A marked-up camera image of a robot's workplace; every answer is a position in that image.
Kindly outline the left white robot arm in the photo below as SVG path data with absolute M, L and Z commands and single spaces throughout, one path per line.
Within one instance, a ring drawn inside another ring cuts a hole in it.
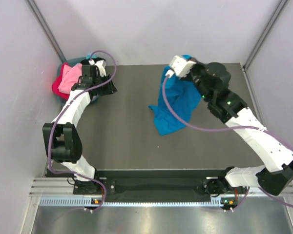
M 90 103 L 98 97 L 117 92 L 105 67 L 105 59 L 95 56 L 74 65 L 63 63 L 52 88 L 63 95 L 65 104 L 54 120 L 42 127 L 49 170 L 54 170 L 53 162 L 66 167 L 75 178 L 75 194 L 105 191 L 97 170 L 83 156 L 83 145 L 77 131 L 78 122 Z

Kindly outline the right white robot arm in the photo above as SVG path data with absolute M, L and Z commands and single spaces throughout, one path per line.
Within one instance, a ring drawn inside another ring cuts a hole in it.
M 293 180 L 293 151 L 267 133 L 247 103 L 229 89 L 230 73 L 218 62 L 196 62 L 189 79 L 208 104 L 210 112 L 234 130 L 259 156 L 258 167 L 228 167 L 218 177 L 218 187 L 224 193 L 235 187 L 260 187 L 277 196 Z

